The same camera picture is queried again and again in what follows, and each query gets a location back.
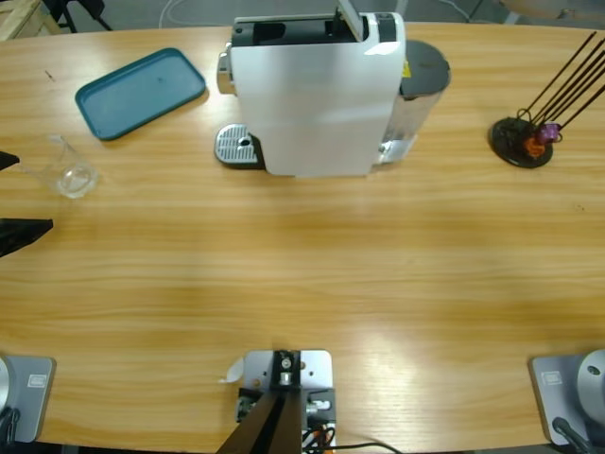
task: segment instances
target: plastic tray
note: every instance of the plastic tray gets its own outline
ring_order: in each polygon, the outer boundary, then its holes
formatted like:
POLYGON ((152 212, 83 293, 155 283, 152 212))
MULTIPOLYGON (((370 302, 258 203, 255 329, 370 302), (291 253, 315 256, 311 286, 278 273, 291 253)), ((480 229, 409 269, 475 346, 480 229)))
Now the plastic tray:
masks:
POLYGON ((201 96, 206 81, 182 52, 166 48, 78 90, 76 103, 91 132, 112 140, 201 96))

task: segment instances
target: black cable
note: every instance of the black cable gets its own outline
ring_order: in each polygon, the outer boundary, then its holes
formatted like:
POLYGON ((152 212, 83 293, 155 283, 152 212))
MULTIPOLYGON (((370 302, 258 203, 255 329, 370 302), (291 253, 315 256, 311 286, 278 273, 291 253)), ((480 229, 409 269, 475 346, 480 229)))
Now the black cable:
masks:
POLYGON ((382 447, 394 454, 404 454, 403 452, 395 449, 393 446, 391 445, 387 445, 386 443, 380 443, 380 442, 371 442, 371 443, 360 443, 358 445, 339 445, 339 446, 326 446, 326 447, 306 447, 303 452, 309 452, 309 451, 321 451, 321 452, 325 452, 325 451, 338 451, 340 449, 359 449, 362 447, 370 447, 370 446, 376 446, 376 447, 382 447))
POLYGON ((319 428, 319 429, 315 429, 315 430, 308 430, 306 432, 306 436, 310 435, 313 432, 317 432, 317 431, 320 433, 320 437, 323 440, 328 440, 327 434, 331 432, 332 436, 329 439, 330 441, 327 443, 327 445, 320 445, 320 443, 318 443, 318 446, 311 446, 312 444, 314 444, 316 442, 316 440, 318 438, 317 436, 315 436, 315 437, 313 437, 313 440, 311 441, 311 443, 307 444, 302 449, 302 452, 311 453, 311 454, 320 454, 321 452, 325 452, 325 451, 332 451, 332 450, 338 451, 339 449, 359 449, 362 447, 376 446, 376 447, 382 447, 394 454, 403 454, 400 450, 395 449, 393 446, 387 445, 386 443, 380 443, 380 442, 360 443, 357 445, 330 446, 330 444, 334 440, 334 437, 336 436, 336 428, 319 428))

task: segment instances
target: wood grain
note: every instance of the wood grain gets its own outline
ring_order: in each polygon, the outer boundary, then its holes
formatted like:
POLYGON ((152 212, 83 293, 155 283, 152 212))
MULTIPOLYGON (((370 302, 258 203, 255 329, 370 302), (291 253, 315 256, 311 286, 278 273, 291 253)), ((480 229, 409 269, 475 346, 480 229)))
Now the wood grain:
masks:
POLYGON ((453 79, 401 164, 295 180, 213 156, 240 120, 215 84, 228 28, 87 33, 0 44, 0 148, 60 133, 102 174, 85 199, 16 168, 0 216, 56 228, 0 259, 0 350, 58 363, 42 439, 217 449, 250 349, 325 348, 339 440, 406 451, 545 441, 527 361, 605 344, 605 114, 598 101, 546 167, 489 149, 586 36, 525 26, 408 26, 453 79), (209 95, 101 143, 76 90, 161 47, 209 95))

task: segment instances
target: wire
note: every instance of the wire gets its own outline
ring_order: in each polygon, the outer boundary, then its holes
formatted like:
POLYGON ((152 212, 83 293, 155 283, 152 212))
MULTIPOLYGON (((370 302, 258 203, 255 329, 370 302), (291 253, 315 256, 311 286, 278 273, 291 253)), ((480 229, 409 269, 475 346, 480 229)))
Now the wire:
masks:
POLYGON ((309 451, 325 452, 325 451, 333 451, 333 450, 338 451, 340 449, 360 449, 362 447, 370 447, 370 446, 382 447, 394 454, 404 454, 403 452, 395 449, 393 446, 387 445, 386 443, 380 443, 380 442, 360 443, 358 445, 326 446, 326 447, 313 446, 313 447, 306 447, 303 450, 303 452, 309 452, 309 451))
POLYGON ((330 446, 330 444, 336 437, 336 428, 326 428, 325 426, 322 428, 310 429, 310 430, 306 431, 305 434, 303 435, 302 439, 305 440, 306 437, 308 437, 311 433, 314 434, 314 437, 311 440, 311 442, 309 442, 307 445, 305 445, 302 448, 302 452, 319 454, 321 452, 326 452, 326 451, 333 451, 333 450, 338 451, 339 449, 359 449, 362 447, 376 446, 376 447, 382 447, 394 454, 403 454, 400 450, 394 448, 393 446, 387 445, 386 443, 381 443, 381 442, 360 443, 357 445, 330 446))
POLYGON ((174 1, 175 0, 168 0, 166 2, 166 4, 164 5, 164 7, 162 8, 162 12, 160 13, 160 21, 158 22, 158 28, 162 28, 162 22, 164 21, 164 16, 166 15, 168 8, 170 8, 170 5, 172 5, 172 3, 174 3, 174 1))
POLYGON ((437 0, 437 1, 439 3, 443 3, 444 5, 449 5, 450 7, 455 9, 464 19, 466 19, 466 22, 471 22, 471 16, 464 9, 462 9, 456 3, 454 3, 452 0, 437 0))
POLYGON ((217 23, 203 23, 197 21, 182 21, 180 19, 176 19, 172 11, 181 3, 187 0, 168 0, 164 5, 164 9, 160 13, 160 21, 158 23, 158 28, 162 28, 164 23, 164 17, 168 19, 172 24, 176 24, 177 26, 225 26, 226 24, 217 24, 217 23))

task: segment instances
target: floor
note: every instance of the floor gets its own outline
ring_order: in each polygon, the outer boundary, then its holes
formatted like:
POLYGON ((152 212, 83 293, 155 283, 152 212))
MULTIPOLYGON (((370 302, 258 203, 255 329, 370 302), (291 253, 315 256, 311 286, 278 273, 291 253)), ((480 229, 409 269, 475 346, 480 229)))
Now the floor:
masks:
MULTIPOLYGON (((158 28, 160 15, 167 0, 105 0, 103 18, 116 30, 158 28)), ((361 11, 395 10, 396 0, 354 0, 361 11)), ((408 0, 405 19, 409 22, 466 22, 463 14, 469 14, 478 0, 408 0), (457 11, 452 3, 461 9, 457 11)), ((263 16, 286 14, 324 13, 334 9, 336 0, 173 0, 173 8, 164 15, 163 27, 175 26, 229 26, 237 16, 263 16)), ((69 9, 74 16, 78 31, 101 31, 78 2, 71 2, 69 9)), ((509 12, 497 0, 483 0, 476 11, 474 22, 503 23, 509 12)), ((545 20, 522 16, 519 24, 548 26, 583 26, 605 28, 599 23, 571 20, 545 20)))

